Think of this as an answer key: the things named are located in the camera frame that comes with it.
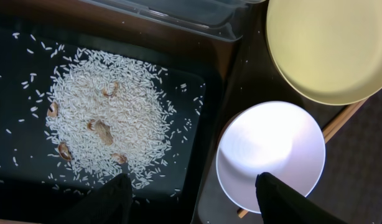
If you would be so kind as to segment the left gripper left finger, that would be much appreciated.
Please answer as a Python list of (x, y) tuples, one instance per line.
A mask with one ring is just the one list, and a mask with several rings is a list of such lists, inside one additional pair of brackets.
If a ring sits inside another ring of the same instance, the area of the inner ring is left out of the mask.
[(61, 224), (127, 224), (133, 202), (131, 179), (119, 174), (54, 219)]

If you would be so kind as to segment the white pink bowl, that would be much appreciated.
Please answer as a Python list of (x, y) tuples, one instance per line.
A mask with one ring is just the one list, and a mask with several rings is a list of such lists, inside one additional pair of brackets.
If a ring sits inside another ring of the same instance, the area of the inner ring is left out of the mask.
[(228, 122), (218, 143), (215, 167), (226, 196), (260, 213), (255, 182), (269, 172), (307, 197), (325, 165), (325, 139), (316, 120), (285, 101), (254, 105)]

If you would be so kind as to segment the pile of white rice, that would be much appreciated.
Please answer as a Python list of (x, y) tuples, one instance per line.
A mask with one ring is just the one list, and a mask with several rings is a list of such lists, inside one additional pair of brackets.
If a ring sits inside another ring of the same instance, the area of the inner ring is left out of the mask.
[(164, 176), (173, 138), (192, 127), (174, 128), (177, 110), (161, 88), (162, 66), (79, 47), (43, 45), (50, 57), (61, 55), (46, 92), (45, 135), (50, 156), (60, 159), (86, 193), (125, 173), (133, 195)]

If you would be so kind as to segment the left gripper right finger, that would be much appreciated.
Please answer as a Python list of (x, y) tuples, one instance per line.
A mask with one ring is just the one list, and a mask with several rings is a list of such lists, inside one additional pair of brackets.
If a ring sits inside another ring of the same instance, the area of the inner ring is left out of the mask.
[(257, 175), (255, 187), (264, 224), (345, 224), (269, 172)]

